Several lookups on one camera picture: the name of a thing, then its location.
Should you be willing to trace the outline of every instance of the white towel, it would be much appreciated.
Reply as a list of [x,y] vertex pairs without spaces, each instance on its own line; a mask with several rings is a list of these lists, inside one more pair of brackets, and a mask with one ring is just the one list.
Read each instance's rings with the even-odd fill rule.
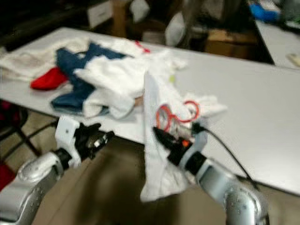
[[150,6],[145,0],[133,0],[129,7],[134,23],[141,22],[150,12]]
[[[206,118],[208,124],[211,123],[210,118],[217,118],[217,115],[220,116],[227,110],[214,96],[198,98],[188,94],[186,98],[200,104],[201,116]],[[145,77],[144,93],[146,183],[140,196],[144,202],[180,193],[190,184],[185,173],[168,162],[169,151],[158,142],[152,130],[156,125],[156,111],[163,104],[168,104],[172,113],[179,118],[191,118],[190,111],[183,102],[184,98],[178,91],[157,76],[156,68],[151,68]]]
[[185,66],[184,60],[173,57],[168,50],[138,58],[94,57],[84,69],[75,70],[78,77],[97,88],[83,104],[84,115],[96,116],[105,105],[110,107],[113,117],[124,117],[133,109],[135,98],[143,95],[144,76],[150,67],[168,80]]
[[[65,39],[54,43],[45,49],[33,49],[23,52],[13,52],[0,59],[0,67],[8,70],[5,75],[12,79],[32,81],[55,67],[56,51],[66,48],[73,53],[85,52],[88,50],[88,37],[76,37]],[[116,39],[114,41],[93,41],[105,48],[115,52],[123,53],[133,57],[140,56],[143,49],[133,41],[127,39]]]
[[176,46],[180,43],[186,33],[186,24],[182,12],[178,12],[173,16],[165,29],[165,44],[168,46]]

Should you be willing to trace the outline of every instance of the black cable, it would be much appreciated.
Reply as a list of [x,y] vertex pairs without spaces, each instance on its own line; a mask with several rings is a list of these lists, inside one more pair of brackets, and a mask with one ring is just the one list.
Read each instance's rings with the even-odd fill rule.
[[45,126],[41,127],[40,129],[36,130],[35,132],[31,133],[30,135],[28,135],[26,137],[26,139],[21,140],[18,144],[16,144],[14,147],[12,147],[8,153],[1,158],[0,164],[4,163],[4,161],[9,158],[16,149],[18,149],[22,144],[24,144],[27,140],[29,140],[30,138],[34,137],[35,135],[37,135],[38,133],[42,132],[43,130],[45,130],[48,127],[55,127],[57,126],[58,121],[54,121],[51,123],[46,124]]
[[[258,191],[261,191],[256,182],[251,178],[250,174],[246,171],[243,165],[239,162],[236,156],[232,153],[229,147],[211,130],[207,129],[206,127],[201,127],[202,130],[206,131],[208,134],[212,135],[229,153],[229,155],[234,159],[234,161],[239,165],[240,169],[245,173],[247,180],[251,183],[251,185]],[[270,217],[269,214],[266,215],[266,225],[270,225]]]

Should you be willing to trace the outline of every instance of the denim fabric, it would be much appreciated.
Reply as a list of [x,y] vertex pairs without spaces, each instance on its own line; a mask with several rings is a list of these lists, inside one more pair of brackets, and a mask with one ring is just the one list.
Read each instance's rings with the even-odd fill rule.
[[73,90],[52,100],[51,104],[55,110],[75,114],[81,113],[83,102],[95,88],[93,85],[78,78],[73,71],[77,68],[84,68],[85,64],[94,56],[102,55],[108,59],[121,59],[126,56],[110,49],[102,48],[93,42],[90,43],[89,49],[83,58],[80,58],[78,53],[73,54],[64,48],[57,50],[56,64],[68,77],[70,83],[73,85]]

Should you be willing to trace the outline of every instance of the white table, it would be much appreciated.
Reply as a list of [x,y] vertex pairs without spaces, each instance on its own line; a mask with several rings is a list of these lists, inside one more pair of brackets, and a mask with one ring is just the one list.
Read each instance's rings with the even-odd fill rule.
[[[113,37],[67,28],[23,47],[40,48],[56,40],[88,35],[104,40]],[[144,44],[151,50],[164,47]],[[229,107],[224,118],[213,125],[215,131],[237,155],[250,174],[262,183],[300,195],[300,75],[298,70],[274,67],[245,60],[172,49],[189,66],[176,76],[176,86],[183,94],[214,94]],[[59,116],[49,101],[61,90],[31,90],[27,83],[4,80],[0,98],[27,108]],[[96,117],[86,123],[101,122],[103,130],[114,130],[117,136],[144,143],[143,114],[136,109],[131,115],[115,120],[111,116]],[[241,170],[212,138],[204,154],[242,175]]]
[[255,23],[275,65],[300,69],[286,57],[291,53],[300,55],[300,35],[261,21]]

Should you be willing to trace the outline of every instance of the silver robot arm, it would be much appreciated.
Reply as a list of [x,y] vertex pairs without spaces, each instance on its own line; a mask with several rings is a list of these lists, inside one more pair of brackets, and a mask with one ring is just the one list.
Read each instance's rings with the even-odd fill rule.
[[[153,128],[157,139],[170,150],[168,160],[183,171],[195,176],[196,183],[226,212],[227,225],[263,225],[268,214],[268,204],[263,195],[248,188],[237,177],[214,159],[201,154],[207,143],[207,134],[195,132],[178,124],[171,126],[171,133]],[[183,140],[194,138],[188,146]]]
[[13,182],[0,192],[0,225],[31,225],[45,194],[69,167],[77,168],[87,157],[94,158],[114,136],[61,117],[55,132],[58,150],[25,163]]
[[268,204],[263,195],[242,184],[213,159],[206,159],[195,176],[200,187],[226,211],[227,225],[263,225]]

